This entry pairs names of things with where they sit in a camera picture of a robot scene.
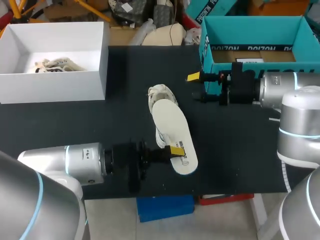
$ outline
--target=black table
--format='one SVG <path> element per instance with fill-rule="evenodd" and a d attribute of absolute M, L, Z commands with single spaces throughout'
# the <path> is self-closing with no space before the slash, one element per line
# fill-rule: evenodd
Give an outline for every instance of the black table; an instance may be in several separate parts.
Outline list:
<path fill-rule="evenodd" d="M 279 114 L 258 105 L 192 100 L 203 86 L 185 78 L 199 69 L 196 46 L 110 47 L 105 101 L 2 104 L 0 150 L 17 158 L 29 149 L 94 142 L 108 149 L 142 139 L 156 148 L 147 91 L 166 84 L 188 121 L 198 168 L 183 176 L 155 163 L 134 196 L 286 192 L 276 154 L 279 123 L 269 120 Z M 310 172 L 287 166 L 291 187 Z M 123 172 L 83 190 L 86 199 L 134 197 Z"/>

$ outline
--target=teal cardboard box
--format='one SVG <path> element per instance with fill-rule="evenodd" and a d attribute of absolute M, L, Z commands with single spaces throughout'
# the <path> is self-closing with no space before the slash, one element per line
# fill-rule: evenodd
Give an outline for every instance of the teal cardboard box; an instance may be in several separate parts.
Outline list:
<path fill-rule="evenodd" d="M 198 24 L 205 16 L 226 15 L 237 0 L 192 0 L 185 12 Z"/>
<path fill-rule="evenodd" d="M 205 73 L 231 70 L 232 62 L 243 62 L 242 71 L 253 70 L 256 78 L 265 71 L 320 73 L 320 44 L 302 16 L 206 16 L 201 26 Z M 205 87 L 221 93 L 216 82 Z"/>

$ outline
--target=red object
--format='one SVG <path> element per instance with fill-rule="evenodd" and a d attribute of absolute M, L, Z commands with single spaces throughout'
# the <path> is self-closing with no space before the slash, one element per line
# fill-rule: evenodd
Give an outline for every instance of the red object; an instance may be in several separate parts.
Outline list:
<path fill-rule="evenodd" d="M 200 25 L 189 17 L 185 12 L 182 14 L 182 25 L 187 29 L 200 28 Z"/>
<path fill-rule="evenodd" d="M 8 11 L 5 15 L 0 17 L 0 30 L 4 29 L 12 20 L 14 14 L 12 11 Z"/>
<path fill-rule="evenodd" d="M 243 201 L 247 199 L 253 199 L 255 197 L 254 194 L 237 194 L 227 197 L 217 197 L 217 198 L 201 198 L 199 196 L 199 204 L 206 206 L 206 205 L 212 205 L 212 204 L 224 204 L 224 203 L 231 203 L 231 202 L 237 202 L 237 201 Z"/>

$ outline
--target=teal box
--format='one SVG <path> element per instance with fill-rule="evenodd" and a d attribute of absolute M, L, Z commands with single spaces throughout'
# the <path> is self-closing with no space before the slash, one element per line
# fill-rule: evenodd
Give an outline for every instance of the teal box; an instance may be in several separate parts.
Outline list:
<path fill-rule="evenodd" d="M 192 0 L 185 12 L 201 24 L 205 16 L 226 15 L 237 0 Z"/>
<path fill-rule="evenodd" d="M 212 50 L 292 51 L 295 62 L 244 62 L 242 71 L 255 77 L 268 72 L 320 73 L 320 44 L 301 16 L 206 16 L 202 22 L 199 54 L 202 70 L 218 74 L 232 63 L 215 63 Z M 205 82 L 209 94 L 219 95 L 221 86 Z"/>

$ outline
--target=white box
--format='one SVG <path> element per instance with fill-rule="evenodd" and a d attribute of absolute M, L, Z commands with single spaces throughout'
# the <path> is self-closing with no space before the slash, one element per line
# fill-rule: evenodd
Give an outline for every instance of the white box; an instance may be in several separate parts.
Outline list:
<path fill-rule="evenodd" d="M 0 103 L 104 100 L 109 26 L 104 22 L 10 24 L 0 38 Z M 86 71 L 27 73 L 70 58 Z"/>

